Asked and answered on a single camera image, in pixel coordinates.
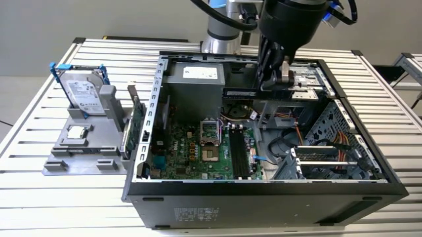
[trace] gray wall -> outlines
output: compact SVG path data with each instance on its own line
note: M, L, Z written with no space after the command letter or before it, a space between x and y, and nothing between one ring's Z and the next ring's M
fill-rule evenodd
M335 30L322 25L307 47L359 49L373 63L422 52L422 1L357 2L359 23ZM47 75L75 37L201 41L206 27L207 17L189 0L0 0L0 75Z

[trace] orange wire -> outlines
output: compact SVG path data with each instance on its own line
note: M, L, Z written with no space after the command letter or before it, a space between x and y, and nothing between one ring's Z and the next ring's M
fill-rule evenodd
M299 144L302 146L303 145L303 140L302 140L302 135L301 135L301 131L299 131L299 128L298 128L298 118L297 118L295 128L297 128L297 133L298 133L298 138L299 138Z

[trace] aluminum workbench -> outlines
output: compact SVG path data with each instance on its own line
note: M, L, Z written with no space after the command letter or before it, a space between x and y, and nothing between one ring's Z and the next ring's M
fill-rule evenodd
M401 66L422 85L422 54L402 53L393 65Z
M198 52L198 43L87 39L60 61L107 66L116 97L131 106L127 82L140 99L152 88L159 51ZM243 47L255 55L255 46ZM152 231L120 201L124 175L44 176L42 169L68 117L64 92L52 76L0 144L0 232L7 236L422 236L422 122L363 56L302 49L298 58L323 59L410 195L346 227Z

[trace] chip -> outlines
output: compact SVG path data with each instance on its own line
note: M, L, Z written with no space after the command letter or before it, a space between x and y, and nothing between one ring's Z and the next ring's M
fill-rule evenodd
M186 168L176 168L176 174L186 174Z

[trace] floor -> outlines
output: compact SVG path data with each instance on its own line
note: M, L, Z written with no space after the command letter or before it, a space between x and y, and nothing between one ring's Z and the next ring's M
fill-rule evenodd
M47 77L0 77L0 120L15 124ZM0 141L11 126L0 123Z

